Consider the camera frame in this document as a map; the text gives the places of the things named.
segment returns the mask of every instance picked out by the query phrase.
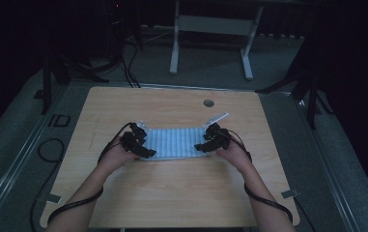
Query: hand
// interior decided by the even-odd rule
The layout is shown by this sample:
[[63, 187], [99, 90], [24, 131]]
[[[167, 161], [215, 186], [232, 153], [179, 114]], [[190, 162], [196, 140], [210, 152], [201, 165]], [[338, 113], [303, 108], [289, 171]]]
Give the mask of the hand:
[[243, 173], [247, 170], [250, 170], [252, 164], [252, 160], [249, 158], [247, 153], [238, 145], [236, 142], [231, 141], [228, 149], [215, 150], [215, 153], [228, 160], [232, 165], [234, 165], [240, 173]]
[[139, 156], [134, 153], [124, 150], [120, 142], [120, 137], [117, 137], [110, 146], [112, 148], [103, 155], [97, 166], [97, 168], [105, 171], [107, 175], [110, 175], [119, 167], [126, 165], [127, 162], [139, 158]]

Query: light blue cloth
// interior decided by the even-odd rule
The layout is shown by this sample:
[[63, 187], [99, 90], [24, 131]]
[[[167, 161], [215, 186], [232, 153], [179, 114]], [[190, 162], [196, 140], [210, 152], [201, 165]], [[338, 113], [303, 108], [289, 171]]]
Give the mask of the light blue cloth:
[[144, 147], [153, 149], [156, 154], [143, 160], [172, 160], [204, 157], [208, 154], [197, 151], [195, 144], [205, 143], [203, 128], [151, 129], [146, 130], [147, 141]]

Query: dark background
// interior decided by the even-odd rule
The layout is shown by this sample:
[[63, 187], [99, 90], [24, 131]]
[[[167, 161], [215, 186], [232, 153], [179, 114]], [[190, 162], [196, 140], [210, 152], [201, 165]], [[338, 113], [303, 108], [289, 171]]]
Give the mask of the dark background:
[[[214, 2], [215, 7], [208, 8], [188, 1], [183, 11], [251, 17], [241, 5], [228, 12], [223, 3]], [[322, 1], [318, 7], [310, 5], [315, 2], [266, 3], [258, 32], [274, 34], [275, 38], [306, 38], [295, 65], [302, 69], [317, 65], [321, 89], [368, 176], [368, 1]], [[141, 24], [173, 25], [174, 1], [137, 4]], [[120, 52], [114, 44], [116, 35], [109, 39], [106, 36], [107, 17], [99, 1], [0, 0], [0, 116], [27, 79], [40, 70], [47, 48], [53, 47], [54, 52], [85, 64], [89, 56], [107, 51], [108, 45], [111, 52]]]

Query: circular hole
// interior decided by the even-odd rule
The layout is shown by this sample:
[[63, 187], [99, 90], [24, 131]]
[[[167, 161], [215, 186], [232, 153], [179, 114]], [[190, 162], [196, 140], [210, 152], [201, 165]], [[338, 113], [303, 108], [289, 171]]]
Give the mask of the circular hole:
[[204, 100], [204, 105], [206, 107], [213, 107], [214, 106], [214, 102], [212, 100]]

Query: wooden table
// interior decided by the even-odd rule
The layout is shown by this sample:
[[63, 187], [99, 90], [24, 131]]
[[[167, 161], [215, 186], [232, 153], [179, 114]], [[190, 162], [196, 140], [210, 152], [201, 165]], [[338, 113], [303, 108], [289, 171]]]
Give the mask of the wooden table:
[[[204, 106], [213, 100], [213, 107]], [[97, 164], [99, 153], [128, 122], [149, 128], [202, 127], [210, 117], [229, 112], [222, 128], [242, 138], [276, 200], [299, 216], [259, 97], [251, 92], [94, 87], [84, 104], [66, 156], [46, 202], [41, 225], [75, 193]], [[107, 180], [91, 227], [244, 227], [255, 226], [240, 173], [211, 155], [194, 159], [135, 160]]]

